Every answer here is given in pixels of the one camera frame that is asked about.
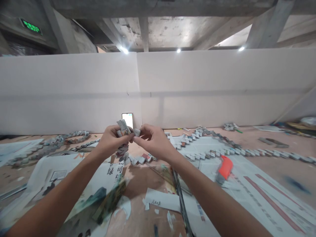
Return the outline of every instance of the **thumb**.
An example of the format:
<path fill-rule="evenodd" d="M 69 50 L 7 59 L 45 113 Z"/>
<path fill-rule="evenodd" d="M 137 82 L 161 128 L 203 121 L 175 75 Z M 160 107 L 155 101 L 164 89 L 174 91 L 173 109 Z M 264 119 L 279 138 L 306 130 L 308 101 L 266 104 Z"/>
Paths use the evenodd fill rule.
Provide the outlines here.
<path fill-rule="evenodd" d="M 148 141 L 146 141 L 140 137 L 133 137 L 133 142 L 135 142 L 137 145 L 141 146 L 142 148 L 144 148 L 146 150 L 145 147 L 147 147 Z"/>
<path fill-rule="evenodd" d="M 134 136 L 135 136 L 135 133 L 130 133 L 128 135 L 118 138 L 118 141 L 120 144 L 124 144 L 124 143 L 129 142 Z"/>

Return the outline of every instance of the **phone screen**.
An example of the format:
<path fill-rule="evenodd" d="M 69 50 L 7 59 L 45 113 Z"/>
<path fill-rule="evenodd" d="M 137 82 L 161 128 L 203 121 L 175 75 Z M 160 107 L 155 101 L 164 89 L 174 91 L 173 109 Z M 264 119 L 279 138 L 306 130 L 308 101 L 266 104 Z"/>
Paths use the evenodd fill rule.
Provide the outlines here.
<path fill-rule="evenodd" d="M 130 126 L 131 128 L 133 128 L 133 114 L 132 113 L 122 114 L 122 119 L 125 119 L 127 126 Z"/>

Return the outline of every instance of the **white partition wall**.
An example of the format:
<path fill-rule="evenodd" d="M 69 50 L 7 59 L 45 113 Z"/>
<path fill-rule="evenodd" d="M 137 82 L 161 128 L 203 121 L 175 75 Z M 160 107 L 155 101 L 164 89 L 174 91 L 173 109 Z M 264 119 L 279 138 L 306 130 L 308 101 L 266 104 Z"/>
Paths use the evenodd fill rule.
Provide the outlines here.
<path fill-rule="evenodd" d="M 143 123 L 269 124 L 316 82 L 316 50 L 138 53 Z"/>
<path fill-rule="evenodd" d="M 136 53 L 0 58 L 0 134 L 103 132 L 141 106 Z"/>
<path fill-rule="evenodd" d="M 0 58 L 0 134 L 103 132 L 122 113 L 136 128 L 299 118 L 316 112 L 310 99 L 293 107 L 316 84 L 315 62 L 312 48 Z"/>

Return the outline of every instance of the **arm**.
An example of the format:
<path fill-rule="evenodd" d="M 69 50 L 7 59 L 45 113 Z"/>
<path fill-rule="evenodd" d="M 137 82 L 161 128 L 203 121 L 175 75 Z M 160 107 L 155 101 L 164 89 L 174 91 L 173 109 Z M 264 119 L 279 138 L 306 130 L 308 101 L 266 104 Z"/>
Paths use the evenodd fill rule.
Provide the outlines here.
<path fill-rule="evenodd" d="M 120 145 L 127 143 L 134 136 L 134 133 L 131 133 L 117 138 L 117 130 L 118 125 L 107 127 L 96 148 L 19 219 L 6 236 L 56 236 L 104 159 L 110 157 Z"/>
<path fill-rule="evenodd" d="M 222 237 L 272 236 L 235 199 L 174 149 L 161 128 L 145 124 L 141 132 L 143 136 L 134 137 L 133 141 L 179 173 Z"/>

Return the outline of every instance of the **exit sign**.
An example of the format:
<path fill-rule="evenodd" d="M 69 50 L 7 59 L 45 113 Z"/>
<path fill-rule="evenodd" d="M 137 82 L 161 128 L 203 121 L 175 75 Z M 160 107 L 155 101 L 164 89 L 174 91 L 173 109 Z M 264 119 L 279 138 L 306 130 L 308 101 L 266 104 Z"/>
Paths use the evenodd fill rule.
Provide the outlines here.
<path fill-rule="evenodd" d="M 21 20 L 22 25 L 23 25 L 25 28 L 28 28 L 29 30 L 31 30 L 31 31 L 33 31 L 33 32 L 35 32 L 35 33 L 38 33 L 38 34 L 40 34 L 40 35 L 43 35 L 43 34 L 42 34 L 42 31 L 40 30 L 39 27 L 37 27 L 37 26 L 35 26 L 35 25 L 33 25 L 33 24 L 31 24 L 31 23 L 29 23 L 29 22 L 23 20 L 22 18 L 20 18 L 20 20 Z"/>

